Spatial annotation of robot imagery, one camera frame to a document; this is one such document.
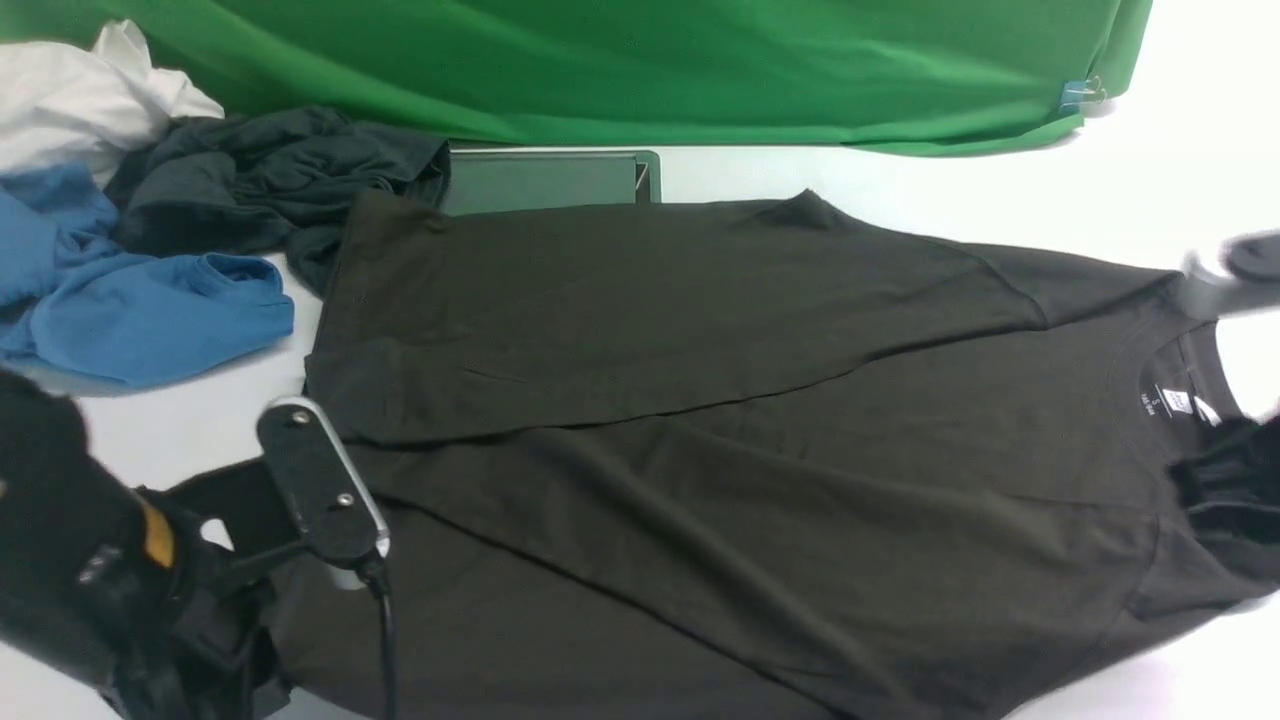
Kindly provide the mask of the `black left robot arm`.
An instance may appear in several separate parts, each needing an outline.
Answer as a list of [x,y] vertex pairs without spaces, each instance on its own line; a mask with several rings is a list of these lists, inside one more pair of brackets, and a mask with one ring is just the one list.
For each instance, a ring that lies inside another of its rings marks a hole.
[[3,373],[3,643],[123,719],[268,719],[291,700],[269,573],[296,542],[260,461],[155,491],[88,450],[67,397]]

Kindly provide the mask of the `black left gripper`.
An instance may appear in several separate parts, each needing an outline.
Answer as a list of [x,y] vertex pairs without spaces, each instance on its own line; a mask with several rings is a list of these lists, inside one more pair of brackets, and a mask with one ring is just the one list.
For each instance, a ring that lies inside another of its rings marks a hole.
[[124,719],[268,719],[291,700],[268,621],[294,542],[261,459],[170,489],[110,484],[110,703]]

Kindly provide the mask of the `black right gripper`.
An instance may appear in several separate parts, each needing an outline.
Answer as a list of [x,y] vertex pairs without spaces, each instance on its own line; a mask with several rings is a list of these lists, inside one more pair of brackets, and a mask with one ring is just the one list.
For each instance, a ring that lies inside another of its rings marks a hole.
[[1198,542],[1240,577],[1279,580],[1279,419],[1234,418],[1169,471]]

